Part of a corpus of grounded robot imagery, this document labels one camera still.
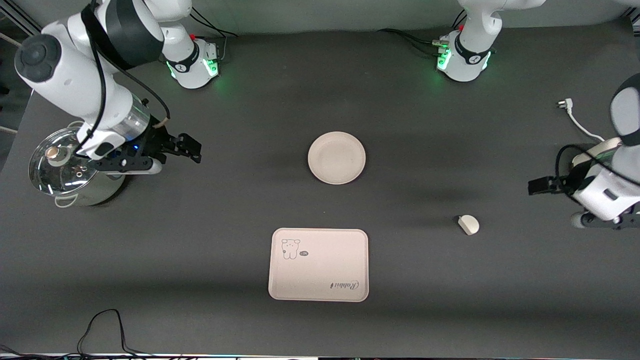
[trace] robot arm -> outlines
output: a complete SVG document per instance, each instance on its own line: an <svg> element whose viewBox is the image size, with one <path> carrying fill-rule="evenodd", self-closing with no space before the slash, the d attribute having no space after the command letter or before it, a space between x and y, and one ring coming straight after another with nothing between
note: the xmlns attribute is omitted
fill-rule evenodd
<svg viewBox="0 0 640 360"><path fill-rule="evenodd" d="M566 193L583 205L586 211L572 217L576 227L640 227L640 74L626 80L616 92L611 121L620 147L589 150L605 166L585 161L575 164L567 176L529 182L529 195Z"/></svg>
<svg viewBox="0 0 640 360"><path fill-rule="evenodd" d="M491 46L502 30L502 10L524 10L546 0L458 0L467 11L462 31L440 37L449 46L438 59L437 69L456 81L472 81L480 75L491 56Z"/></svg>
<svg viewBox="0 0 640 360"><path fill-rule="evenodd" d="M197 53L196 61L177 78L182 85L187 81L189 86L185 87L191 88L194 83L204 85L217 75L209 73L211 68L206 61L197 63L204 56L215 61L215 51L213 57L207 51L200 51L200 44L192 41L184 28L170 24L171 30L165 30L155 18L177 20L190 11L190 0L149 0L148 4L142 0L105 0L95 12L87 7L82 13L69 17L66 24L54 22L46 26L42 34L25 40L16 53L15 67L36 92L84 120L77 133L80 142L91 129L94 130L77 153L97 160L96 164L102 164L107 171L155 173L166 159L163 153L185 155L200 162L199 143L185 134L176 138L164 128L156 129L153 125L158 121L146 106L113 79L117 68L128 70L155 61L161 52L169 59L173 56L177 63L189 63L193 57L185 54ZM89 33L101 51L104 94ZM211 46L202 42L202 48ZM95 127L102 96L105 98L104 113ZM112 152L116 149L118 156L124 158L116 156L115 159L125 161L116 163L113 160Z"/></svg>

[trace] white rectangular tray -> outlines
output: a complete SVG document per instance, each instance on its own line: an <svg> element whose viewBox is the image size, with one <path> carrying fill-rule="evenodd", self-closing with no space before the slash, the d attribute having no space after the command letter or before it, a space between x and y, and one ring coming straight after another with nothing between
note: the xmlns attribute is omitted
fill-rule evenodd
<svg viewBox="0 0 640 360"><path fill-rule="evenodd" d="M357 229L278 229L269 294L277 300L361 302L369 295L369 239Z"/></svg>

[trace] stainless steel pot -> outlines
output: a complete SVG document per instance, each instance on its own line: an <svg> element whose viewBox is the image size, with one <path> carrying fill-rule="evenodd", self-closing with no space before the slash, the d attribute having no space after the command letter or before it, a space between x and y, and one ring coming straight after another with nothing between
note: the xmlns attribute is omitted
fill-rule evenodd
<svg viewBox="0 0 640 360"><path fill-rule="evenodd" d="M31 183L53 196L59 208L96 205L111 197L124 181L124 175L106 175L95 170L90 159L74 155L78 129L70 126L49 135L29 161Z"/></svg>

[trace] paper plate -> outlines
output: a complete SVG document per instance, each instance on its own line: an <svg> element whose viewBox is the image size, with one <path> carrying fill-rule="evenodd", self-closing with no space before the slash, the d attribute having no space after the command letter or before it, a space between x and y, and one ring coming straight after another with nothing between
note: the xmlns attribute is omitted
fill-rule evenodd
<svg viewBox="0 0 640 360"><path fill-rule="evenodd" d="M334 131L314 141L307 159L311 172L320 181L342 185L354 181L362 173L367 156L353 135Z"/></svg>

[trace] pot handle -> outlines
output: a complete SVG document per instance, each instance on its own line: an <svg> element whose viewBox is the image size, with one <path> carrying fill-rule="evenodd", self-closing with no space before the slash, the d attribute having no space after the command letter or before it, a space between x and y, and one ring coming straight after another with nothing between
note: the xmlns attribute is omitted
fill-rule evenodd
<svg viewBox="0 0 640 360"><path fill-rule="evenodd" d="M76 120L76 121L72 122L71 124L67 125L67 127L82 126L83 124L84 124L84 121Z"/></svg>
<svg viewBox="0 0 640 360"><path fill-rule="evenodd" d="M56 196L55 203L57 207L64 209L75 204L77 198L78 198L78 194L73 194L69 196Z"/></svg>

